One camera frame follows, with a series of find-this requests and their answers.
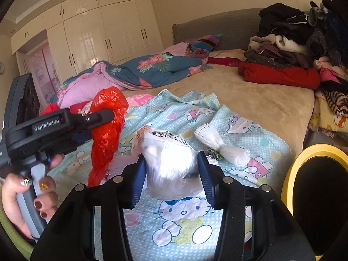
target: finger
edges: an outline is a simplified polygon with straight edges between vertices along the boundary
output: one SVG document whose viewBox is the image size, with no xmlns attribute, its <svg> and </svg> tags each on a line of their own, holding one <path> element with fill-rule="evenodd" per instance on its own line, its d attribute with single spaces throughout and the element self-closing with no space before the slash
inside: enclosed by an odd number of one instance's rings
<svg viewBox="0 0 348 261">
<path fill-rule="evenodd" d="M 9 174 L 1 189 L 2 205 L 8 219 L 28 238 L 31 238 L 30 231 L 25 224 L 20 208 L 17 203 L 16 194 L 26 192 L 30 183 L 22 177 Z"/>
<path fill-rule="evenodd" d="M 37 210 L 45 211 L 53 206 L 57 206 L 58 195 L 55 192 L 49 192 L 40 195 L 34 199 L 34 206 Z"/>
<path fill-rule="evenodd" d="M 40 179 L 38 181 L 38 186 L 42 193 L 49 193 L 56 190 L 56 183 L 50 176 Z"/>
<path fill-rule="evenodd" d="M 40 215 L 43 219 L 51 219 L 56 211 L 57 211 L 57 206 L 54 206 L 45 211 L 40 211 Z"/>
<path fill-rule="evenodd" d="M 55 155 L 51 159 L 51 163 L 49 164 L 49 168 L 52 170 L 53 168 L 57 167 L 63 161 L 63 159 L 64 159 L 63 154 Z"/>
</svg>

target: green fabric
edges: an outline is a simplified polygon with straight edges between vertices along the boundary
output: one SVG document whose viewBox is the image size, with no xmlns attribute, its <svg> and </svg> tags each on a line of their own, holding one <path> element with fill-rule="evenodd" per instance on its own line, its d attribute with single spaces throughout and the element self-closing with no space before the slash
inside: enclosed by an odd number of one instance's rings
<svg viewBox="0 0 348 261">
<path fill-rule="evenodd" d="M 23 237 L 13 228 L 11 222 L 6 217 L 5 212 L 2 207 L 2 198 L 1 198 L 1 185 L 0 185 L 0 222 L 5 229 L 5 232 L 13 242 L 13 244 L 17 247 L 17 249 L 22 253 L 22 255 L 30 259 L 30 255 L 34 249 L 29 243 L 27 243 Z"/>
</svg>

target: red plastic bag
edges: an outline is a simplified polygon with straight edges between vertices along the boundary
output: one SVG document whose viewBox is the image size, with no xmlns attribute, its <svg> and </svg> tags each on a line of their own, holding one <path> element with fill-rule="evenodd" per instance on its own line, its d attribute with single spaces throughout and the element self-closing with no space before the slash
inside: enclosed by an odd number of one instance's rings
<svg viewBox="0 0 348 261">
<path fill-rule="evenodd" d="M 98 186 L 107 173 L 107 165 L 112 161 L 119 144 L 121 131 L 125 125 L 128 103 L 123 93 L 116 87 L 103 89 L 94 98 L 90 112 L 102 109 L 114 112 L 114 119 L 92 130 L 92 171 L 88 176 L 88 186 Z"/>
</svg>

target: gray headboard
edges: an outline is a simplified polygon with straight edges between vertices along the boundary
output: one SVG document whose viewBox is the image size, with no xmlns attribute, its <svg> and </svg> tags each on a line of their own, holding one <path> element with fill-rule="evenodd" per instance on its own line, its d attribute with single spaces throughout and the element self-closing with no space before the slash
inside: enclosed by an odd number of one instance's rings
<svg viewBox="0 0 348 261">
<path fill-rule="evenodd" d="M 249 38 L 259 29 L 262 8 L 249 8 L 210 15 L 173 25 L 174 44 L 205 35 L 223 34 L 216 50 L 248 49 Z"/>
</svg>

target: wardrobe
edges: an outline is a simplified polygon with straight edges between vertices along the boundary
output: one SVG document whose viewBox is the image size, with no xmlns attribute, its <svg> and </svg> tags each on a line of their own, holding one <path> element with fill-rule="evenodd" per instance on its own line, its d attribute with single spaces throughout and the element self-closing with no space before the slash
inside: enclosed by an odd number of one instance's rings
<svg viewBox="0 0 348 261">
<path fill-rule="evenodd" d="M 117 65 L 163 50 L 151 0 L 66 0 L 20 29 L 13 53 L 43 30 L 61 83 L 101 60 Z"/>
</svg>

